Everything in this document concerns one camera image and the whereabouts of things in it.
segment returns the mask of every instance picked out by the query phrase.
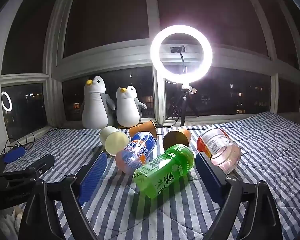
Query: blue and white stripes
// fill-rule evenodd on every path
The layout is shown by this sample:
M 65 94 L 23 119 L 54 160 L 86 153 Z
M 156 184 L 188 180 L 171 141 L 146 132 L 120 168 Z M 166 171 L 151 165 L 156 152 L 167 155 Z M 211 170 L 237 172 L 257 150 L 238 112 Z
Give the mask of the blue and white stripes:
M 300 125 L 271 113 L 231 123 L 186 126 L 192 138 L 190 147 L 208 127 L 223 128 L 242 149 L 237 174 L 244 182 L 265 180 L 274 196 L 284 239 L 293 239 L 300 230 Z M 156 147 L 150 160 L 164 152 L 163 134 L 177 128 L 158 129 Z M 24 169 L 50 153 L 54 167 L 43 176 L 46 182 L 76 174 L 101 147 L 100 130 L 55 130 L 38 139 L 33 149 L 5 171 Z M 62 205 L 56 202 L 66 239 L 73 239 Z M 131 176 L 127 176 L 108 158 L 108 165 L 92 198 L 83 211 L 101 239 L 202 239 L 219 210 L 213 203 L 196 170 L 173 183 L 158 198 L 139 194 Z M 236 238 L 245 206 L 240 206 L 230 239 Z

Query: penguin flipper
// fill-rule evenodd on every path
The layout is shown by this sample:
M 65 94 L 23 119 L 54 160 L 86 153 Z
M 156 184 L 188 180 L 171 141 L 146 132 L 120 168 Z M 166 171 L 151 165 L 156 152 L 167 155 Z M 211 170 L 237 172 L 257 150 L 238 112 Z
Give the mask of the penguin flipper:
M 135 98 L 135 99 L 136 99 L 136 101 L 137 101 L 138 105 L 139 105 L 141 108 L 143 108 L 143 109 L 147 109 L 147 106 L 146 106 L 144 103 L 141 103 L 141 102 L 139 101 L 139 99 L 138 99 L 138 98 Z
M 106 97 L 106 103 L 113 111 L 115 110 L 115 103 L 110 97 Z

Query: penguin plush toy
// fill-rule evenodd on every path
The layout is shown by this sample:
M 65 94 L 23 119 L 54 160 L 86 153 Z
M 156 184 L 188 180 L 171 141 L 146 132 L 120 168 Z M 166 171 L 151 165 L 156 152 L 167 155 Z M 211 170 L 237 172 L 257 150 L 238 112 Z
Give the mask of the penguin plush toy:
M 82 112 L 82 125 L 85 128 L 103 129 L 114 125 L 111 109 L 115 110 L 115 104 L 105 92 L 106 85 L 100 76 L 86 82 Z
M 118 123 L 127 128 L 138 125 L 141 121 L 141 108 L 147 109 L 147 106 L 138 100 L 136 89 L 133 86 L 119 87 L 116 96 Z

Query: ring light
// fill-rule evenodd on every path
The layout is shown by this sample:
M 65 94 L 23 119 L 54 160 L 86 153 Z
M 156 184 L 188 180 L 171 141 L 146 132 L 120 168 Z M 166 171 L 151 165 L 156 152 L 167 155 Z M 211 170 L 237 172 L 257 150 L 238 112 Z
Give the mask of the ring light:
M 192 73 L 184 73 L 184 74 L 174 74 L 167 70 L 159 57 L 159 50 L 161 43 L 165 38 L 168 36 L 175 34 L 175 33 L 185 33 L 188 34 L 201 44 L 201 47 L 203 49 L 203 61 L 199 65 L 199 68 L 192 72 Z M 167 27 L 160 31 L 152 41 L 151 47 L 150 47 L 150 57 L 151 61 L 153 63 L 153 66 L 156 68 L 156 70 L 162 74 L 162 76 L 172 82 L 176 83 L 191 83 L 194 81 L 199 80 L 202 78 L 209 70 L 211 63 L 212 63 L 212 48 L 210 46 L 209 41 L 207 38 L 198 30 L 195 28 L 186 26 L 186 25 L 173 25 L 170 27 Z
M 7 108 L 4 103 L 3 103 L 3 100 L 2 100 L 2 96 L 5 95 L 9 101 L 9 108 Z M 12 102 L 11 102 L 11 99 L 9 97 L 9 95 L 6 93 L 6 92 L 2 92 L 1 93 L 1 102 L 2 102 L 2 107 L 7 111 L 7 112 L 10 112 L 12 110 Z

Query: paper cup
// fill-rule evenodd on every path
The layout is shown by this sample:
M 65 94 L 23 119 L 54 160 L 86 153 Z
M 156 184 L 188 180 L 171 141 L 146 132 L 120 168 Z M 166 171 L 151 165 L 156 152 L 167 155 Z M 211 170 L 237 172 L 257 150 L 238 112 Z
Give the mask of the paper cup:
M 182 132 L 188 138 L 188 142 L 190 143 L 190 141 L 191 141 L 190 131 L 187 129 L 178 129 L 178 131 Z
M 131 127 L 129 129 L 130 137 L 132 138 L 137 132 L 150 132 L 154 139 L 157 138 L 157 129 L 155 128 L 154 122 L 152 120 Z
M 129 137 L 121 131 L 111 133 L 105 141 L 106 152 L 115 156 L 119 151 L 123 150 L 130 142 Z
M 168 132 L 162 140 L 162 145 L 164 150 L 169 149 L 175 144 L 183 144 L 189 147 L 189 142 L 191 140 L 191 133 L 186 129 L 173 130 Z
M 99 138 L 103 146 L 105 145 L 108 136 L 113 132 L 119 132 L 119 130 L 113 126 L 107 126 L 101 130 Z

